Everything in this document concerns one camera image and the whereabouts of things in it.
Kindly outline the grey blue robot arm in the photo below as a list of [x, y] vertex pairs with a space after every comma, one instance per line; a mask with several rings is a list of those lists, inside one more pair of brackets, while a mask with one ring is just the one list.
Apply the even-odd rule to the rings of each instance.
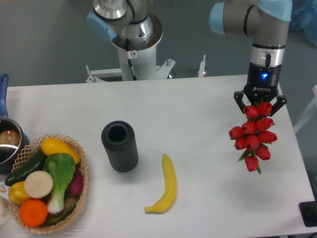
[[[163, 29], [148, 8], [146, 0], [96, 0], [87, 15], [90, 28], [117, 48], [124, 81], [167, 78], [174, 65], [167, 61], [157, 66], [156, 47]], [[243, 97], [257, 106], [262, 116], [272, 116], [286, 104], [277, 85], [291, 10], [290, 0], [227, 0], [211, 9], [212, 31], [253, 40], [247, 83], [234, 94], [243, 113], [247, 112]]]

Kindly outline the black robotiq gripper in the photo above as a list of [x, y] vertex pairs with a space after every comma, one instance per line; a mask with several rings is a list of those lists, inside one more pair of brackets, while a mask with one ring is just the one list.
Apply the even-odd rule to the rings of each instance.
[[[277, 89], [280, 71], [280, 65], [266, 68], [253, 63], [249, 64], [244, 90], [234, 92], [234, 100], [243, 114], [245, 107], [252, 106], [254, 102], [258, 102], [261, 98], [264, 102], [270, 102], [276, 97], [276, 102], [272, 105], [269, 113], [270, 117], [287, 103], [287, 99], [279, 94]], [[244, 96], [248, 98], [248, 104], [243, 101]]]

